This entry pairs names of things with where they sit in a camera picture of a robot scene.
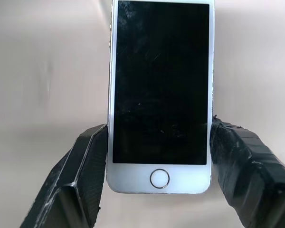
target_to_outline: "smartphone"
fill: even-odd
[[[213,0],[113,0],[106,178],[120,193],[211,180]]]

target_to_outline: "white backdrop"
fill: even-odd
[[[0,0],[0,228],[18,227],[50,169],[106,123],[110,1]],[[214,113],[285,163],[285,0],[217,0]],[[217,183],[203,195],[104,185],[96,227],[240,228]]]

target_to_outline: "home button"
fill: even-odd
[[[166,170],[156,169],[150,175],[150,183],[157,189],[163,189],[168,186],[170,176]]]

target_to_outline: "phone frame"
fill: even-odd
[[[207,128],[207,164],[174,165],[174,164],[127,164],[113,163],[114,138],[114,101],[115,101],[115,68],[117,41],[118,1],[112,2],[111,40],[110,40],[110,80],[108,104],[108,156],[106,179],[109,187],[119,193],[176,193],[198,194],[207,190],[211,182],[210,130],[212,124],[213,102],[213,57],[214,57],[214,0],[131,0],[148,2],[196,3],[209,5],[209,80],[208,80],[208,128]],[[150,174],[156,169],[169,173],[170,183],[163,189],[157,189],[150,183]]]

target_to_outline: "black screen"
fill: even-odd
[[[209,5],[119,1],[114,163],[206,164]]]

